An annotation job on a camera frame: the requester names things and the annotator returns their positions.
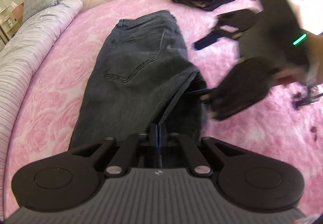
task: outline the circular pad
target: circular pad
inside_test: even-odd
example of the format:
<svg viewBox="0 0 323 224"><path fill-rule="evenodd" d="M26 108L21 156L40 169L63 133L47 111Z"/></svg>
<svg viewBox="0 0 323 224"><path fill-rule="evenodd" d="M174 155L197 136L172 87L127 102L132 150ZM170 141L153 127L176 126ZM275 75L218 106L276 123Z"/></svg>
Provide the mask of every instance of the circular pad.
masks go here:
<svg viewBox="0 0 323 224"><path fill-rule="evenodd" d="M38 186L45 189L62 188L72 180L70 171L64 168L48 168L36 174L35 182Z"/></svg>

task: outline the metal screw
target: metal screw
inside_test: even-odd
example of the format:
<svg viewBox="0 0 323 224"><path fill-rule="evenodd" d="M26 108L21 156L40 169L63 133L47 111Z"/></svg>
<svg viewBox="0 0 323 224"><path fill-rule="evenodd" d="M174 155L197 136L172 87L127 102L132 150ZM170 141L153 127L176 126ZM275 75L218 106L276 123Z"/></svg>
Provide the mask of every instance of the metal screw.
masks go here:
<svg viewBox="0 0 323 224"><path fill-rule="evenodd" d="M155 175L160 176L160 175L162 175L164 172L163 172L163 171L161 171L161 170L157 170L157 171L155 171L154 173L155 173Z"/></svg>
<svg viewBox="0 0 323 224"><path fill-rule="evenodd" d="M122 172L122 168L119 166L109 166L106 171L109 174L120 174Z"/></svg>
<svg viewBox="0 0 323 224"><path fill-rule="evenodd" d="M194 168L194 171L197 174L208 174L211 172L211 169L208 166L197 166Z"/></svg>

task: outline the jeans waistband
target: jeans waistband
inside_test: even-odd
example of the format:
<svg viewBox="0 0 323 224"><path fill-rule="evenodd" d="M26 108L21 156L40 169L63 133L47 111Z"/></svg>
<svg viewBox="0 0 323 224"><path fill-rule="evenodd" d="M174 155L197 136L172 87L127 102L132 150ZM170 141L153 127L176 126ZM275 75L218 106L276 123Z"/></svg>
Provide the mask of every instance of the jeans waistband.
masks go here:
<svg viewBox="0 0 323 224"><path fill-rule="evenodd" d="M115 30L121 32L135 31L137 28L145 28L150 25L156 25L159 22L176 24L176 18L168 10L161 10L137 19L121 19L116 25Z"/></svg>

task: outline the jeans seam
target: jeans seam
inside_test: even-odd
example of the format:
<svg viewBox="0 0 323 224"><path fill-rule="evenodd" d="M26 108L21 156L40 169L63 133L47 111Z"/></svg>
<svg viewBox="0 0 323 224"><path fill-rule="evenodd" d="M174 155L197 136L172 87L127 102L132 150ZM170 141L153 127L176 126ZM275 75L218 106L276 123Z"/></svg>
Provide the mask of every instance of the jeans seam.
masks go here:
<svg viewBox="0 0 323 224"><path fill-rule="evenodd" d="M159 47L158 47L158 50L156 52L156 55L153 57L153 58L150 58L146 61L144 61L143 63L141 63L140 65L138 65L131 73L128 77L123 77L123 76L120 76L120 75L116 75L116 74L109 74L108 71L107 71L107 67L108 67L108 56L110 54L110 51L111 49L109 50L108 52L108 55L106 57L106 68L105 68L105 71L103 73L103 77L105 78L109 78L109 79L113 79L113 80L117 80L117 81L121 81L121 82L128 82L130 81L134 76L135 74L140 71L144 66L146 66L148 63L152 62L152 61L155 61L157 59L157 57L159 56L161 50L162 50L162 44L163 44L163 39L164 39L164 35L165 35L165 31L166 29L163 29L162 33L161 33L161 36L160 36L160 40L159 40Z"/></svg>
<svg viewBox="0 0 323 224"><path fill-rule="evenodd" d="M141 27L140 30L142 29L145 29L147 27L151 27L151 26L156 26L156 25L159 25L161 23L166 23L166 22L169 22L169 23L173 23L176 27L176 23L174 21L171 21L171 20L163 20L163 21L158 21L158 22L154 22L153 24L150 24L150 25L147 25L147 26L144 26L144 27ZM132 30L128 30L128 31L119 31L118 29L115 29L119 34L122 34L122 33L129 33L129 32L132 32L132 33L135 33L137 32L138 30L135 30L135 31L132 31Z"/></svg>

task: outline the ribbed gray plate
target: ribbed gray plate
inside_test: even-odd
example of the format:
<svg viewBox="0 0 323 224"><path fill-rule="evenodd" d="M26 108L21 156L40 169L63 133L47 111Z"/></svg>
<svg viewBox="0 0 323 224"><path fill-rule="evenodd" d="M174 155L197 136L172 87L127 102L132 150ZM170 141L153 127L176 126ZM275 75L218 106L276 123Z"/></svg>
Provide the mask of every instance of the ribbed gray plate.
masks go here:
<svg viewBox="0 0 323 224"><path fill-rule="evenodd" d="M57 213L19 209L6 224L291 224L304 215L298 209L262 214L226 201L209 179L186 169L133 168L108 179L83 205Z"/></svg>

